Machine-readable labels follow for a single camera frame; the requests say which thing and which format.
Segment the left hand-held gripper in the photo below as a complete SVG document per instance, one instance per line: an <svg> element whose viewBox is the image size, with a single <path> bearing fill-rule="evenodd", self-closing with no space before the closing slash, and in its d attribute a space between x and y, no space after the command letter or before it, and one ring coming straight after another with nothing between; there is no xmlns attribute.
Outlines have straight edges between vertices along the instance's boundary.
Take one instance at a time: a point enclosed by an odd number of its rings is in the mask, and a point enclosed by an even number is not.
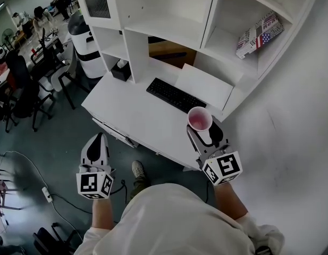
<svg viewBox="0 0 328 255"><path fill-rule="evenodd" d="M114 171L108 166L110 157L107 137L98 133L88 140L81 151L81 165L76 173L77 192L90 199L108 199L114 179Z"/></svg>

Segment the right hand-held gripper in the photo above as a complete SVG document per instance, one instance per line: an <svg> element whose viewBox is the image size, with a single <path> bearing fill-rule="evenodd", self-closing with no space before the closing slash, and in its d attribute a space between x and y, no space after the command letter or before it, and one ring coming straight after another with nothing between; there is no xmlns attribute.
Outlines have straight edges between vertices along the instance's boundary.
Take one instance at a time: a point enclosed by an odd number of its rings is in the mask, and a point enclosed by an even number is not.
<svg viewBox="0 0 328 255"><path fill-rule="evenodd" d="M200 155L197 163L201 171L214 186L218 186L238 177L242 173L242 164L238 151L235 151L229 143L218 148L213 147L213 145L219 145L224 134L219 120L215 117L212 120L208 130L212 144L204 143L198 132L190 125L187 125L187 135L194 150Z"/></svg>

